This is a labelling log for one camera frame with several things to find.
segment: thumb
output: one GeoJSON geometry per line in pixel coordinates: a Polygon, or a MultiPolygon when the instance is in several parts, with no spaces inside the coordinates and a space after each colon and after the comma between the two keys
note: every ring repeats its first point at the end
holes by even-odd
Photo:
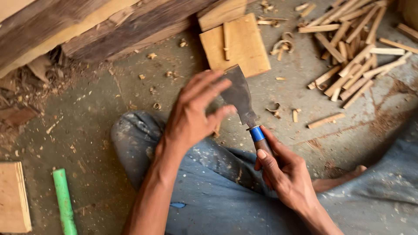
{"type": "Polygon", "coordinates": [[[285,174],[279,169],[276,159],[262,149],[257,150],[257,158],[260,160],[261,165],[263,165],[271,186],[277,189],[283,182],[285,174]]]}

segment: wooden board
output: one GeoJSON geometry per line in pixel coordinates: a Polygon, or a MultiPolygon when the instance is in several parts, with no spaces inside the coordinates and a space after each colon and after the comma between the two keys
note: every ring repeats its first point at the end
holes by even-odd
{"type": "Polygon", "coordinates": [[[22,10],[27,5],[33,3],[35,0],[1,0],[0,1],[0,23],[5,20],[7,17],[13,15],[14,13],[22,10]]]}
{"type": "Polygon", "coordinates": [[[32,230],[21,162],[0,163],[0,232],[32,230]]]}
{"type": "Polygon", "coordinates": [[[202,32],[244,16],[247,0],[220,0],[197,13],[202,32]]]}
{"type": "Polygon", "coordinates": [[[229,22],[230,61],[225,61],[223,26],[200,34],[211,69],[225,70],[239,64],[245,77],[255,76],[271,69],[255,15],[229,22]]]}
{"type": "Polygon", "coordinates": [[[47,53],[55,48],[57,45],[70,40],[71,38],[82,34],[83,32],[93,28],[98,23],[106,20],[112,14],[122,10],[123,8],[133,5],[138,0],[111,0],[107,4],[103,5],[97,11],[87,16],[83,21],[78,24],[72,25],[59,33],[55,34],[51,38],[45,40],[36,47],[30,49],[22,56],[18,57],[14,61],[10,61],[7,66],[0,67],[0,78],[4,77],[8,72],[23,66],[38,56],[47,53]]]}

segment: wooden block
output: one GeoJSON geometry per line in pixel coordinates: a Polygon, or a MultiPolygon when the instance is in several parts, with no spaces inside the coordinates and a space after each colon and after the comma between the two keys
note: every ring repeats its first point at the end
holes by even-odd
{"type": "Polygon", "coordinates": [[[199,35],[211,69],[225,70],[239,64],[245,77],[255,76],[271,69],[253,13],[229,22],[229,32],[230,61],[224,59],[222,26],[199,35]]]}
{"type": "Polygon", "coordinates": [[[46,55],[42,55],[34,59],[32,62],[28,63],[28,67],[31,69],[33,74],[35,74],[35,76],[37,76],[40,80],[42,80],[46,84],[49,83],[49,80],[46,77],[46,72],[48,71],[51,65],[52,65],[51,61],[46,55]]]}
{"type": "Polygon", "coordinates": [[[0,232],[32,231],[22,163],[0,163],[0,179],[0,232]]]}
{"type": "Polygon", "coordinates": [[[418,54],[418,49],[416,49],[416,48],[413,48],[413,47],[410,47],[410,46],[405,46],[405,45],[403,45],[403,44],[396,43],[396,42],[393,42],[393,41],[391,41],[391,40],[387,40],[387,39],[385,39],[385,38],[380,38],[380,39],[379,39],[379,42],[381,42],[381,43],[383,43],[383,44],[385,44],[385,45],[388,45],[388,46],[393,46],[393,47],[402,48],[402,49],[405,49],[405,50],[407,50],[407,51],[411,51],[411,52],[413,52],[413,53],[415,53],[415,54],[418,54]]]}
{"type": "Polygon", "coordinates": [[[316,4],[315,3],[310,3],[309,6],[300,14],[300,17],[306,17],[309,15],[309,13],[311,13],[311,11],[313,9],[316,8],[316,4]]]}
{"type": "MultiPolygon", "coordinates": [[[[351,25],[351,22],[349,21],[344,21],[341,26],[339,27],[338,31],[335,33],[334,37],[332,38],[330,44],[333,47],[336,47],[338,42],[341,40],[341,38],[345,35],[345,33],[347,32],[347,30],[349,29],[351,25]]],[[[322,55],[322,59],[328,59],[328,57],[330,56],[329,51],[326,51],[323,55],[322,55]]]]}
{"type": "Polygon", "coordinates": [[[31,62],[32,60],[36,59],[38,56],[47,53],[48,51],[55,48],[57,45],[62,44],[70,40],[71,38],[77,35],[80,35],[81,33],[93,28],[98,23],[106,20],[112,14],[122,10],[125,7],[133,5],[136,2],[138,2],[138,0],[111,0],[108,3],[104,4],[103,6],[99,7],[96,11],[89,14],[87,17],[83,18],[81,22],[77,24],[74,24],[74,22],[72,22],[70,25],[67,25],[67,28],[65,28],[65,25],[63,25],[64,26],[63,28],[61,27],[56,28],[56,29],[60,29],[60,31],[57,31],[54,36],[49,37],[48,39],[34,45],[29,50],[26,50],[23,53],[18,53],[20,56],[15,57],[15,59],[7,60],[8,61],[7,64],[1,64],[0,65],[0,78],[4,77],[8,72],[31,62]]]}
{"type": "Polygon", "coordinates": [[[401,48],[373,48],[370,50],[370,53],[379,55],[403,56],[405,55],[405,50],[401,48]]]}
{"type": "Polygon", "coordinates": [[[335,57],[335,59],[338,60],[339,63],[342,63],[345,61],[344,57],[341,55],[341,53],[338,52],[335,47],[333,47],[329,41],[320,33],[315,34],[316,39],[318,39],[322,45],[330,52],[330,54],[335,57]]]}
{"type": "Polygon", "coordinates": [[[365,91],[367,91],[373,85],[373,81],[369,80],[364,84],[364,86],[357,91],[357,93],[343,106],[344,109],[347,109],[351,106],[365,91]]]}
{"type": "Polygon", "coordinates": [[[245,14],[247,0],[220,0],[197,13],[202,32],[213,29],[224,22],[235,20],[245,14]]]}
{"type": "Polygon", "coordinates": [[[372,19],[373,15],[377,12],[379,9],[379,6],[374,6],[369,13],[364,17],[364,19],[360,22],[360,24],[353,30],[353,32],[347,37],[346,42],[350,43],[354,40],[354,38],[360,33],[360,31],[366,26],[366,24],[369,23],[369,21],[372,19]]]}
{"type": "Polygon", "coordinates": [[[339,29],[340,24],[332,24],[332,25],[323,25],[323,26],[311,26],[311,27],[303,27],[299,28],[299,33],[315,33],[315,32],[326,32],[326,31],[334,31],[339,29]]]}
{"type": "Polygon", "coordinates": [[[341,88],[349,79],[351,79],[352,75],[357,73],[357,71],[359,71],[361,69],[361,65],[360,64],[355,64],[353,66],[353,68],[350,70],[350,72],[344,76],[344,77],[340,77],[336,82],[334,82],[334,84],[332,84],[325,92],[324,94],[326,94],[327,96],[331,97],[332,94],[334,93],[335,89],[337,88],[341,88]]]}
{"type": "Polygon", "coordinates": [[[345,66],[345,68],[343,70],[341,70],[338,74],[342,77],[344,77],[345,75],[347,75],[349,73],[349,71],[351,70],[351,68],[355,65],[360,63],[368,53],[370,53],[370,50],[372,48],[374,48],[375,45],[368,45],[366,46],[366,48],[364,48],[360,53],[358,53],[356,55],[356,57],[354,57],[353,60],[350,61],[350,63],[348,63],[347,66],[345,66]]]}
{"type": "Polygon", "coordinates": [[[418,42],[418,31],[414,30],[413,28],[409,28],[404,24],[399,24],[396,28],[399,32],[403,33],[412,40],[418,42]]]}
{"type": "Polygon", "coordinates": [[[311,84],[308,85],[309,89],[313,89],[315,87],[318,87],[322,83],[324,83],[326,80],[330,79],[334,74],[336,74],[341,69],[340,65],[335,66],[319,78],[317,78],[315,81],[313,81],[311,84]]]}
{"type": "Polygon", "coordinates": [[[367,36],[366,44],[370,45],[370,44],[374,43],[374,39],[376,38],[377,28],[379,27],[380,22],[382,21],[383,16],[386,13],[386,10],[387,10],[387,7],[381,7],[379,12],[377,13],[376,19],[373,22],[373,25],[372,25],[372,27],[370,29],[370,32],[369,32],[369,35],[367,36]]]}
{"type": "Polygon", "coordinates": [[[319,121],[313,122],[313,123],[311,123],[311,124],[308,125],[308,128],[309,129],[316,128],[318,126],[322,126],[325,123],[330,123],[330,122],[332,122],[334,120],[337,120],[337,119],[340,119],[340,118],[344,118],[344,117],[345,117],[345,114],[344,113],[338,113],[338,114],[332,115],[330,117],[321,119],[319,121]]]}

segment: green pipe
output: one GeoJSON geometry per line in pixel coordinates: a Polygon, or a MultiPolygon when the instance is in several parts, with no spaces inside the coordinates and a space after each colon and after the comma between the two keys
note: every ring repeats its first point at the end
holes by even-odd
{"type": "Polygon", "coordinates": [[[68,192],[67,178],[65,176],[65,169],[53,171],[52,176],[54,177],[62,231],[64,232],[64,235],[77,235],[77,229],[74,223],[74,213],[71,207],[70,193],[68,192]]]}

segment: concrete floor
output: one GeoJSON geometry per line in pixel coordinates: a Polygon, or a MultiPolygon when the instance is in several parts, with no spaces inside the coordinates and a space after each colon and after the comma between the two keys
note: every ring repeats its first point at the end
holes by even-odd
{"type": "MultiPolygon", "coordinates": [[[[285,53],[281,62],[270,56],[272,69],[247,79],[259,123],[272,128],[282,142],[306,159],[312,178],[326,177],[324,164],[328,160],[346,170],[353,170],[359,164],[373,164],[418,104],[415,93],[418,90],[418,56],[412,56],[408,64],[376,81],[371,92],[367,91],[348,110],[343,110],[340,108],[342,101],[330,102],[320,91],[306,88],[329,68],[328,62],[318,59],[320,52],[312,35],[295,33],[301,20],[293,9],[300,1],[269,2],[276,5],[279,12],[267,15],[288,18],[289,21],[283,22],[279,28],[260,26],[266,50],[270,51],[285,31],[294,33],[296,49],[293,54],[285,53]],[[276,77],[287,80],[277,81],[276,77]],[[274,102],[281,104],[280,120],[265,110],[266,107],[272,108],[274,102]],[[302,109],[299,123],[292,122],[293,108],[302,109]],[[306,128],[307,123],[337,112],[344,112],[346,117],[336,124],[325,124],[313,130],[306,128]],[[383,133],[376,132],[386,122],[390,126],[383,133]]],[[[317,8],[308,20],[320,16],[332,1],[313,2],[317,8]]],[[[259,1],[249,5],[247,12],[263,15],[259,1]]],[[[417,47],[393,29],[401,21],[400,16],[390,10],[377,32],[378,37],[401,40],[406,45],[417,47]]],[[[107,70],[88,69],[86,73],[90,74],[90,79],[80,79],[73,89],[51,97],[45,116],[26,126],[14,148],[25,148],[26,152],[20,157],[9,153],[8,160],[23,162],[33,225],[30,234],[62,233],[51,176],[53,167],[67,171],[79,234],[120,234],[135,192],[112,146],[109,146],[110,127],[120,114],[128,110],[130,102],[144,110],[152,110],[153,104],[158,102],[162,105],[159,112],[169,114],[182,85],[193,74],[209,68],[198,33],[198,27],[194,27],[138,54],[115,61],[114,76],[107,70]],[[188,47],[178,46],[182,38],[188,41],[188,47]],[[146,58],[148,53],[155,53],[157,57],[149,60],[146,58]],[[176,71],[181,77],[173,81],[165,77],[166,71],[176,71]],[[139,74],[144,74],[146,79],[139,80],[139,74]],[[153,95],[149,92],[150,87],[155,90],[153,95]],[[60,121],[50,134],[46,134],[46,130],[57,122],[54,115],[60,121]]],[[[393,56],[379,56],[379,63],[394,59],[393,56]]],[[[213,106],[222,103],[219,97],[213,106]]],[[[254,151],[245,129],[238,115],[232,116],[222,123],[217,141],[254,151]]]]}

